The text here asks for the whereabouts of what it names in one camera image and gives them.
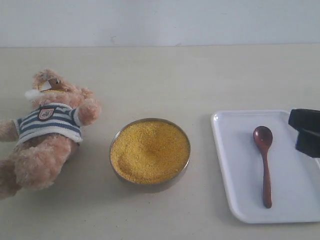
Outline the metal bowl of yellow millet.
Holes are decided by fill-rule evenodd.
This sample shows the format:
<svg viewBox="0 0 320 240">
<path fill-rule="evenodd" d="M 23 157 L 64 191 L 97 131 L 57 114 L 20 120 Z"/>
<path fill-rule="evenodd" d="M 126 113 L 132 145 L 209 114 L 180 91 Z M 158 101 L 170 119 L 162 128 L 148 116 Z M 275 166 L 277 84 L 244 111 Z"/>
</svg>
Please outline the metal bowl of yellow millet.
<svg viewBox="0 0 320 240">
<path fill-rule="evenodd" d="M 174 122 L 147 117 L 130 122 L 114 136 L 108 158 L 127 188 L 157 193 L 173 186 L 185 174 L 191 143 Z"/>
</svg>

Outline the dark red wooden spoon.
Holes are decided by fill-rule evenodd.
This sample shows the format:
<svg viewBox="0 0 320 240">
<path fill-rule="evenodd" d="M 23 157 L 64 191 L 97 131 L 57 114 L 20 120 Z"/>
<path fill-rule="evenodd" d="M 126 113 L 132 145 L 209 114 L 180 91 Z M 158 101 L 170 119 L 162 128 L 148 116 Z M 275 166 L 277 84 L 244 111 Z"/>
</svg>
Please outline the dark red wooden spoon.
<svg viewBox="0 0 320 240">
<path fill-rule="evenodd" d="M 263 205 L 270 209 L 272 207 L 272 187 L 271 177 L 268 164 L 268 151 L 273 143 L 273 134 L 266 126 L 258 126 L 253 131 L 253 140 L 258 148 L 263 164 L 263 186 L 262 186 L 262 201 Z"/>
</svg>

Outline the pink teddy bear striped sweater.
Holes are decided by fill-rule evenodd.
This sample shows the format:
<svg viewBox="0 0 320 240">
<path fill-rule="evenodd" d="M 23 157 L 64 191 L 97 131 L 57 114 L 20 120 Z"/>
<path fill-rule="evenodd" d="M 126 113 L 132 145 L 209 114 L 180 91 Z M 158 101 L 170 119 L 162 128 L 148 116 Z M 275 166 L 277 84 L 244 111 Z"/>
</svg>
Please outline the pink teddy bear striped sweater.
<svg viewBox="0 0 320 240">
<path fill-rule="evenodd" d="M 0 122 L 1 142 L 16 142 L 0 162 L 2 200 L 21 189 L 51 186 L 83 141 L 81 128 L 93 124 L 102 112 L 92 91 L 67 82 L 51 69 L 34 75 L 25 96 L 31 112 Z"/>
</svg>

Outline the white plastic tray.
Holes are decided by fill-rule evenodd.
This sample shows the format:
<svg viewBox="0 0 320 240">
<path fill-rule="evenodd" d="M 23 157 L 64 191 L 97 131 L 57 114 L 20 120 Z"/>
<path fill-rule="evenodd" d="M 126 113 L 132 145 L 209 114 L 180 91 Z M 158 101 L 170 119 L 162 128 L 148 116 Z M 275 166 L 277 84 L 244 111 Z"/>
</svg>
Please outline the white plastic tray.
<svg viewBox="0 0 320 240">
<path fill-rule="evenodd" d="M 227 202 L 248 224 L 313 223 L 320 220 L 320 161 L 296 150 L 298 133 L 285 110 L 223 110 L 210 121 Z M 263 160 L 253 132 L 268 127 L 271 208 L 263 204 Z"/>
</svg>

